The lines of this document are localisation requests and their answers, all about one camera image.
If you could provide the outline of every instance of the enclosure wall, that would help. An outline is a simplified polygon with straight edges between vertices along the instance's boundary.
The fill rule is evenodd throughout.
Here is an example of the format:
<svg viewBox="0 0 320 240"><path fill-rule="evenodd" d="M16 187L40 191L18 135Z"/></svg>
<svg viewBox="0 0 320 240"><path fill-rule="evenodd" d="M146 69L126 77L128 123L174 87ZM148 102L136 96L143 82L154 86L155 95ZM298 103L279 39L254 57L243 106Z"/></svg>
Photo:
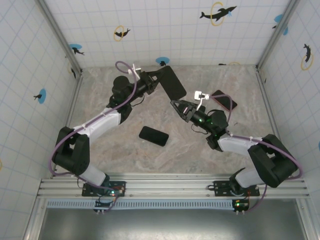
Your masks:
<svg viewBox="0 0 320 240"><path fill-rule="evenodd" d="M48 176L76 80L35 1L0 2L0 239L15 240Z"/></svg>
<svg viewBox="0 0 320 240"><path fill-rule="evenodd" d="M289 0L46 2L84 68L257 64Z"/></svg>
<svg viewBox="0 0 320 240"><path fill-rule="evenodd" d="M320 216L320 1L302 0L261 71L281 140Z"/></svg>

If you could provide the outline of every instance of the smartphone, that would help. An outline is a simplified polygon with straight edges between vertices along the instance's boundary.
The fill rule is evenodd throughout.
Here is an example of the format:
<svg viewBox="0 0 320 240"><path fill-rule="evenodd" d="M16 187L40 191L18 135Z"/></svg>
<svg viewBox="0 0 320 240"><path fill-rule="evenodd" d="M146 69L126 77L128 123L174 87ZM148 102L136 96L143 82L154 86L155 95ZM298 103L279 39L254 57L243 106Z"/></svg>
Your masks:
<svg viewBox="0 0 320 240"><path fill-rule="evenodd" d="M151 127L144 126L139 134L139 138L163 147L166 145L169 135Z"/></svg>
<svg viewBox="0 0 320 240"><path fill-rule="evenodd" d="M223 95L224 93L220 90L215 91L211 96ZM221 96L214 98L214 100L224 107L227 111L230 111L230 99L227 96ZM232 110L238 106L238 104L232 100Z"/></svg>

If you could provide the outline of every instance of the gray marble surface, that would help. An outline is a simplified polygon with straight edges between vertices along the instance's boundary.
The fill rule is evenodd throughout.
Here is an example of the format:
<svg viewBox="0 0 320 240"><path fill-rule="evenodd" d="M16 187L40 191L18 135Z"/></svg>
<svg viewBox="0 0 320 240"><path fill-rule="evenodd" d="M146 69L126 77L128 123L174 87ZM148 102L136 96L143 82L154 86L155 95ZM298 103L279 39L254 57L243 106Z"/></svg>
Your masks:
<svg viewBox="0 0 320 240"><path fill-rule="evenodd" d="M145 67L154 71L158 67ZM238 106L233 110L229 130L243 136L263 137L272 132L257 82L254 66L177 66L172 67L187 91L184 100L194 102L196 90L229 94ZM109 102L114 79L121 75L115 67L87 68L71 120L77 126L100 113ZM207 111L222 109L215 101L204 102ZM197 173L232 174L252 166L250 159L230 152L211 150L206 135L191 130L159 84L133 108L121 125L103 134L90 148L90 161L106 173ZM139 138L143 126L169 134L161 147Z"/></svg>

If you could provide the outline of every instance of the dolphin silhouette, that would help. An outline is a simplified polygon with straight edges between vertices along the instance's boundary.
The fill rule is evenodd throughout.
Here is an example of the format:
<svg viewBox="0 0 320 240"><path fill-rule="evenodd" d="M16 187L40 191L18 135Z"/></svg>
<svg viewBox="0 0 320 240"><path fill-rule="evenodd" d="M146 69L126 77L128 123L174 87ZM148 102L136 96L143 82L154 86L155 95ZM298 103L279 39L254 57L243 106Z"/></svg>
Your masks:
<svg viewBox="0 0 320 240"><path fill-rule="evenodd" d="M34 100L40 99L42 97L42 94L38 94L37 96L33 96L33 97L34 97Z"/></svg>
<svg viewBox="0 0 320 240"><path fill-rule="evenodd" d="M85 55L84 52L80 52L80 51L78 50L78 48L76 48L76 47L73 47L72 49L73 49L74 54L82 54L82 55Z"/></svg>
<svg viewBox="0 0 320 240"><path fill-rule="evenodd" d="M74 78L77 79L76 73L75 73L75 71L74 71L72 68L71 68L71 72L73 73Z"/></svg>
<svg viewBox="0 0 320 240"><path fill-rule="evenodd" d="M207 19L211 19L211 18L212 18L212 19L215 19L215 21L218 21L220 18L222 18L222 17L228 15L228 13L232 12L236 7L237 7L237 6L232 6L232 7L229 7L229 8L227 8L227 9L225 9L225 8L220 8L220 9L218 10L218 13L213 14L213 15L205 15L205 13L202 11L200 18L201 18L201 19L202 19L203 17L205 17L205 18L207 18Z"/></svg>
<svg viewBox="0 0 320 240"><path fill-rule="evenodd" d="M309 61L309 59L310 59L310 56L311 56L311 48L310 48L310 46L309 45L307 45L307 44L304 44L304 47L303 47L304 49L306 49L306 59L305 59L305 62L307 63L308 61Z"/></svg>
<svg viewBox="0 0 320 240"><path fill-rule="evenodd" d="M130 29L127 28L126 31L123 33L123 36L122 36L122 31L121 32L115 31L114 34L121 38L121 37L124 37L125 35L127 35L129 31L130 31Z"/></svg>

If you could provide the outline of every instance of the aluminum frame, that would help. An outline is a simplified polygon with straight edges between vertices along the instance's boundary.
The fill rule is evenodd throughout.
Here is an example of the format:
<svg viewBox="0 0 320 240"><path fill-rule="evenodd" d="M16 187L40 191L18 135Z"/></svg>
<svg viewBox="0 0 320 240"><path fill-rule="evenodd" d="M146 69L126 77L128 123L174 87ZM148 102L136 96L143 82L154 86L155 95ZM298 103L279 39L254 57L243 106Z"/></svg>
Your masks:
<svg viewBox="0 0 320 240"><path fill-rule="evenodd" d="M45 0L35 0L39 6L44 18L47 20L54 35L57 37L61 47L65 51L72 68L81 75L80 65L73 55L69 45L62 34L57 22L51 14ZM270 39L258 65L257 70L261 69L267 61L269 55L275 47L278 39L284 31L293 12L300 0L291 0L283 17L278 24L272 38ZM279 137L279 132L275 124L272 110L268 101L266 91L259 72L257 80L260 86L261 94L264 100L269 120L274 133ZM78 97L82 77L80 77L74 90L70 111L66 120L67 126L70 123L75 102ZM123 180L127 182L127 192L125 200L158 200L158 199L176 199L176 200L221 200L236 199L236 197L216 197L213 191L208 191L206 186L214 180L227 180L229 175L212 174L133 174L133 173L115 173L110 174L112 180ZM264 186L259 185L260 192L263 192ZM48 203L54 199L64 199L70 201L92 200L96 198L82 197L81 189L77 186L77 180L73 177L53 177L52 179L43 179L40 184L38 197L34 203L31 217L24 235L24 240L36 240L39 238ZM314 226L312 215L310 214L310 195L303 179L285 181L278 188L268 188L266 199L296 199L297 207L301 216L301 223L304 226L306 237L310 240L318 239L320 230Z"/></svg>
<svg viewBox="0 0 320 240"><path fill-rule="evenodd" d="M298 4L300 3L300 0L290 0L287 8L285 9L282 18L280 22L277 24L275 31L269 40L266 48L264 49L264 52L262 54L262 57L260 58L258 64L257 64L257 69L260 71L260 69L263 68L264 64L268 60L270 54L272 53L273 49L276 46L276 43L278 42L279 38L283 34L284 30L288 26L289 20L291 16L294 14Z"/></svg>

